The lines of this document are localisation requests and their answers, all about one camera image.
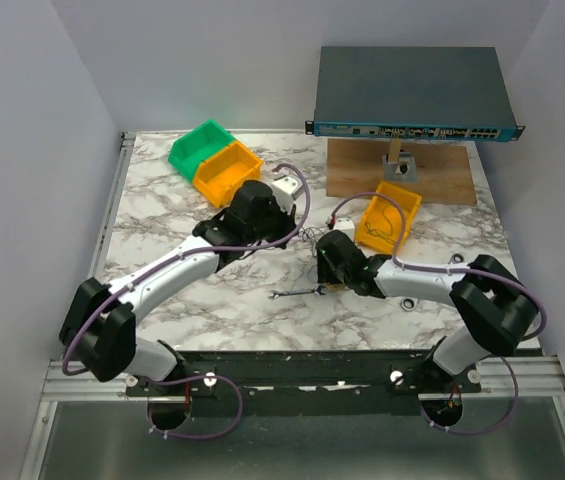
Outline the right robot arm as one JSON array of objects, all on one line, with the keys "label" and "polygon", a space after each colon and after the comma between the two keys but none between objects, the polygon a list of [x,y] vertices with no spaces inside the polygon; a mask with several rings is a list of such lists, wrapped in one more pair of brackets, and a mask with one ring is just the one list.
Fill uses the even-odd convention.
[{"label": "right robot arm", "polygon": [[339,230],[324,235],[316,253],[321,283],[343,285],[363,297],[410,297],[456,309],[463,326],[440,340],[418,368],[436,392],[488,356],[513,355],[543,315],[526,287],[490,255],[468,264],[406,264],[391,255],[367,257]]}]

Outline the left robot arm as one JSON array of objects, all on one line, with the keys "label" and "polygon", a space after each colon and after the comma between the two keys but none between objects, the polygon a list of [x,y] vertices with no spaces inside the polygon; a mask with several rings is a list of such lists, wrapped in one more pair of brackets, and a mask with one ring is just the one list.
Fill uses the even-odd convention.
[{"label": "left robot arm", "polygon": [[148,377],[163,395],[176,393],[184,380],[178,355],[163,341],[140,338],[138,325],[185,287],[256,247],[285,247],[298,230],[295,202],[304,191],[290,175],[270,184],[247,180],[228,207],[198,223],[168,254],[108,283],[83,281],[59,333],[66,361],[80,362],[100,382],[126,373]]}]

